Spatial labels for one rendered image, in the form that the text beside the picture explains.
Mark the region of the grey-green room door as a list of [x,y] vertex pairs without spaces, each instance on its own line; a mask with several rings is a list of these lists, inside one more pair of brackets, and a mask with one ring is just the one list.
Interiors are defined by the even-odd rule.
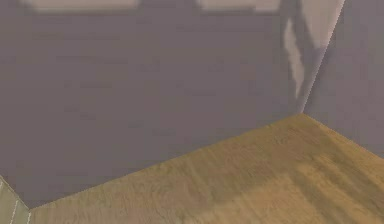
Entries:
[[0,176],[0,224],[30,224],[30,216],[28,207]]

